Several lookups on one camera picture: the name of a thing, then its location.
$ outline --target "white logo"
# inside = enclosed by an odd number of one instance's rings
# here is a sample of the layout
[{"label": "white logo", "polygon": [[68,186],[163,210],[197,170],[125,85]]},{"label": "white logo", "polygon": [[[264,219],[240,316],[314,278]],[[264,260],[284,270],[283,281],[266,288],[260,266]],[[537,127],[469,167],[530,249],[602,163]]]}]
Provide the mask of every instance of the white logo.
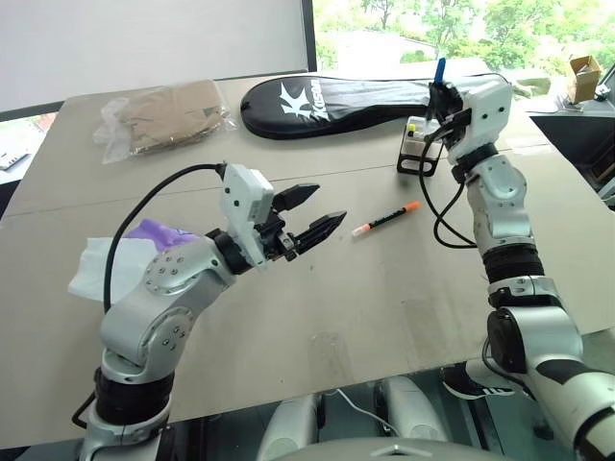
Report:
[{"label": "white logo", "polygon": [[[327,108],[325,106],[325,100],[323,98],[322,89],[320,87],[320,81],[318,79],[312,79],[310,83],[311,94],[314,98],[314,104],[311,104],[309,99],[307,98],[305,88],[301,91],[301,94],[297,98],[293,98],[288,94],[284,83],[280,83],[280,86],[282,87],[280,99],[287,103],[287,106],[281,104],[282,110],[284,111],[284,113],[294,113],[296,117],[302,115],[305,118],[310,118],[313,116],[317,118],[322,118],[324,120],[329,120],[329,114],[327,113]],[[302,109],[303,106],[311,106],[311,110]]]},{"label": "white logo", "polygon": [[288,104],[285,106],[282,104],[282,110],[284,113],[294,113],[295,116],[303,115],[306,118],[309,118],[311,115],[311,110],[301,110],[303,106],[308,106],[309,101],[306,96],[306,89],[304,88],[298,98],[293,98],[288,94],[286,88],[284,87],[284,83],[280,83],[282,86],[282,93],[280,93],[280,98]]}]

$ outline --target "marker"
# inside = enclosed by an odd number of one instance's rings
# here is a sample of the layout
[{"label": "marker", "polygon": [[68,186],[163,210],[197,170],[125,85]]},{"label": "marker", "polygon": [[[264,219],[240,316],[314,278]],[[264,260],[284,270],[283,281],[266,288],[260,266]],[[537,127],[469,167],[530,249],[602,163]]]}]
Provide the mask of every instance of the marker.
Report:
[{"label": "marker", "polygon": [[446,67],[446,58],[440,58],[438,60],[438,66],[435,69],[435,77],[433,77],[433,82],[435,84],[442,84],[444,79],[444,67]]},{"label": "marker", "polygon": [[400,209],[393,211],[391,214],[386,215],[376,221],[372,221],[371,223],[364,224],[359,226],[355,230],[353,230],[353,237],[358,237],[371,229],[379,226],[380,224],[387,223],[388,221],[397,218],[398,216],[402,216],[403,214],[410,213],[412,210],[418,208],[421,204],[419,202],[410,202],[407,205],[402,206]]}]

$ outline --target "table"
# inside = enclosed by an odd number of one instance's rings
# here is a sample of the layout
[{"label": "table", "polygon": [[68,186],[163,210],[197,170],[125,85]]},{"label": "table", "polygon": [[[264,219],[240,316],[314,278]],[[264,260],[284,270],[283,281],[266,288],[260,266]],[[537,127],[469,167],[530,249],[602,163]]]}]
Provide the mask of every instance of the table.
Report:
[{"label": "table", "polygon": [[[7,212],[21,214],[137,198],[171,172],[194,163],[217,163],[223,159],[257,167],[270,181],[396,163],[405,123],[401,119],[359,132],[294,141],[264,139],[249,133],[241,126],[239,103],[250,88],[264,80],[267,78],[219,83],[239,125],[236,132],[221,133],[204,144],[168,155],[149,156],[147,161],[131,158],[108,165],[101,165],[104,147],[92,142],[92,134],[101,123],[100,108],[131,91],[68,99]],[[514,123],[504,130],[499,149],[550,144],[519,108],[514,107],[511,118]],[[191,175],[162,193],[216,185],[207,176]]]},{"label": "table", "polygon": [[[235,110],[256,82],[223,83]],[[490,308],[476,252],[437,246],[426,207],[366,238],[350,238],[356,225],[421,200],[416,178],[400,178],[392,166],[403,122],[297,142],[259,139],[240,127],[213,138],[207,149],[103,166],[88,142],[94,113],[109,97],[64,105],[0,221],[7,261],[0,281],[0,447],[83,437],[70,416],[100,365],[102,309],[69,295],[66,285],[87,237],[111,235],[151,184],[194,161],[244,161],[278,190],[320,183],[321,190],[288,214],[291,230],[330,211],[349,213],[327,242],[292,263],[241,276],[202,314],[177,370],[173,421],[478,355]],[[521,147],[519,127],[536,134],[525,115],[515,113],[513,122],[509,133],[516,133],[502,142],[528,177],[527,207],[547,273],[582,332],[615,325],[615,219],[548,141]],[[519,144],[511,146],[511,139]],[[142,216],[209,231],[223,225],[219,187],[214,175],[194,175]],[[429,189],[439,206],[453,195],[446,162]],[[470,233],[465,203],[449,219]]]}]

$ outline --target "sneaker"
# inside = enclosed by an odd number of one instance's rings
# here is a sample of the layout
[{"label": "sneaker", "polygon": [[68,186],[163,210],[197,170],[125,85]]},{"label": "sneaker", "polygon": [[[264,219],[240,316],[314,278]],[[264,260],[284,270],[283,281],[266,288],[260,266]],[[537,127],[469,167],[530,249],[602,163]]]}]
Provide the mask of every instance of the sneaker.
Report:
[{"label": "sneaker", "polygon": [[444,387],[455,397],[476,400],[487,396],[512,396],[515,391],[506,387],[485,387],[472,380],[465,371],[465,362],[440,369]]}]

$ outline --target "cardboard box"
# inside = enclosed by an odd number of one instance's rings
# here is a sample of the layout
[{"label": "cardboard box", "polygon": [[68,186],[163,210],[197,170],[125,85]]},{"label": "cardboard box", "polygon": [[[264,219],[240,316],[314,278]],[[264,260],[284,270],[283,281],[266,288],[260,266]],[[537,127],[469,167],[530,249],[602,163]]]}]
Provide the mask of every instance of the cardboard box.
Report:
[{"label": "cardboard box", "polygon": [[[578,72],[585,65],[589,67],[589,71],[579,74]],[[573,104],[594,99],[596,85],[602,71],[593,56],[583,56],[570,60],[568,66],[568,97]]]}]

